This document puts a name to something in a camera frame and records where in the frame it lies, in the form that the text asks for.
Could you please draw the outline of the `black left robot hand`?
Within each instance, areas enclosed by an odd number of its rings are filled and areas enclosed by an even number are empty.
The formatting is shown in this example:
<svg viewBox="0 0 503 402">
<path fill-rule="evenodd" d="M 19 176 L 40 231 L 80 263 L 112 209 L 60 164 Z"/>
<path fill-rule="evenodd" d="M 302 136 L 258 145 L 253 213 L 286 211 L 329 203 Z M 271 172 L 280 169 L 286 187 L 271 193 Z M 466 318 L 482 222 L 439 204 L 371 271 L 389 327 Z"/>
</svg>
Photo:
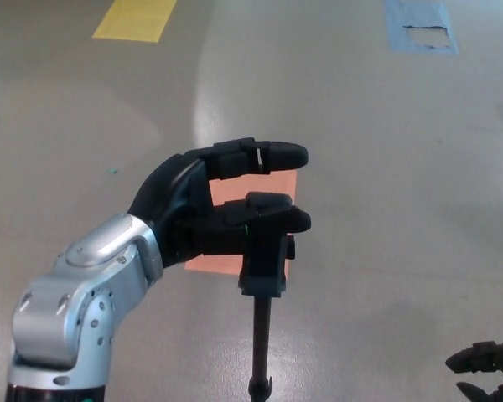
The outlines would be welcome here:
<svg viewBox="0 0 503 402">
<path fill-rule="evenodd" d="M 143 182 L 128 213 L 153 231 L 169 267 L 198 255 L 242 255 L 261 243 L 310 229 L 309 214 L 283 194 L 248 193 L 216 206 L 210 181 L 304 167 L 305 147 L 252 137 L 175 154 Z"/>
</svg>

